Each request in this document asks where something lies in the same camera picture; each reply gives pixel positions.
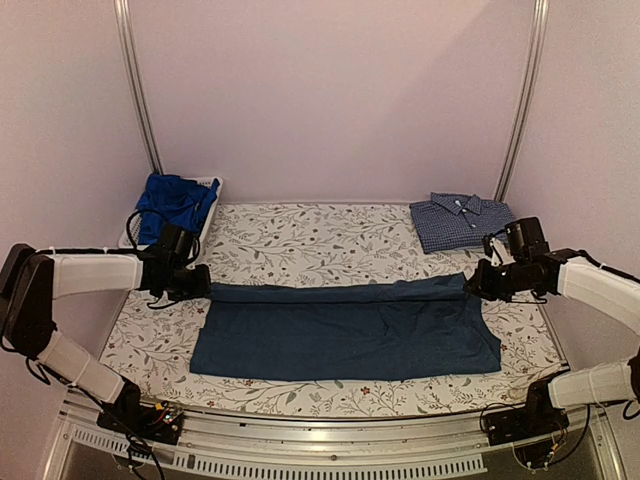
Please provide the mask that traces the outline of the dark teal t-shirt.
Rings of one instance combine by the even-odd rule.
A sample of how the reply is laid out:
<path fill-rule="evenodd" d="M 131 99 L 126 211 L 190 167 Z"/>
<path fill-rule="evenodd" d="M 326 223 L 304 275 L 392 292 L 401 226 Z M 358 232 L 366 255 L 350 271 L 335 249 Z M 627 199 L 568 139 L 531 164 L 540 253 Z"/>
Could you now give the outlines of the dark teal t-shirt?
<path fill-rule="evenodd" d="M 342 287 L 211 287 L 193 374 L 403 381 L 501 369 L 501 342 L 461 274 Z"/>

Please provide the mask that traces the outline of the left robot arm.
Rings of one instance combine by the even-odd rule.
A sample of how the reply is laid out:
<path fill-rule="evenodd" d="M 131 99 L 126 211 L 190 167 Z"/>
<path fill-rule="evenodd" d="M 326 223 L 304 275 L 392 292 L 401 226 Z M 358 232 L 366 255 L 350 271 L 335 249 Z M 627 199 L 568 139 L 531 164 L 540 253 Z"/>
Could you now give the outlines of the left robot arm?
<path fill-rule="evenodd" d="M 13 245 L 1 266 L 1 347 L 38 376 L 52 375 L 92 398 L 128 434 L 148 426 L 140 388 L 62 332 L 58 303 L 147 292 L 170 303 L 204 298 L 210 272 L 198 262 L 196 235 L 168 224 L 158 241 L 130 248 Z"/>

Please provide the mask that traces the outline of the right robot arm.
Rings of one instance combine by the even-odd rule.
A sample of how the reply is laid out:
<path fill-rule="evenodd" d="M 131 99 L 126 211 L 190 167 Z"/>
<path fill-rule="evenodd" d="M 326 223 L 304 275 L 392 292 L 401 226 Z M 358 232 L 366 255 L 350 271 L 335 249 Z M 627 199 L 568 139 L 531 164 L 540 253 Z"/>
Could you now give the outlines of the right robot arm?
<path fill-rule="evenodd" d="M 551 302 L 553 329 L 571 368 L 533 382 L 523 406 L 486 416 L 489 433 L 537 436 L 567 422 L 577 406 L 639 399 L 639 280 L 584 249 L 554 250 L 536 217 L 513 221 L 483 239 L 486 257 L 468 293 L 512 303 L 519 293 Z"/>

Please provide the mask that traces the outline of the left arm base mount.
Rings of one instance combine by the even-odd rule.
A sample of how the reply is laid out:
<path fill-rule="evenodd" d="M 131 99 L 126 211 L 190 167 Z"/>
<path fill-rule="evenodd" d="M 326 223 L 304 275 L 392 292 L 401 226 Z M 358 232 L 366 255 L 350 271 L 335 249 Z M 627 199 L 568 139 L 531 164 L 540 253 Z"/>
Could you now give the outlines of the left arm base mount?
<path fill-rule="evenodd" d="M 138 435 L 145 441 L 177 445 L 182 433 L 184 411 L 167 402 L 154 406 L 141 405 L 134 401 L 105 404 L 97 419 L 103 429 L 130 435 Z"/>

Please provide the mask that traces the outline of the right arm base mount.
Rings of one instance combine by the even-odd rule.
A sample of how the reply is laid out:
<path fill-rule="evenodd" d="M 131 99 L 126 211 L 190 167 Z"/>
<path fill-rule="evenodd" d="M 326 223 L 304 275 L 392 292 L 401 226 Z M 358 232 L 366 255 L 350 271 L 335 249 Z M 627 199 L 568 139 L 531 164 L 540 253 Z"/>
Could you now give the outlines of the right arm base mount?
<path fill-rule="evenodd" d="M 523 406 L 502 404 L 485 408 L 479 418 L 481 431 L 491 446 L 503 445 L 559 432 L 569 427 L 566 413 L 548 401 L 527 400 Z"/>

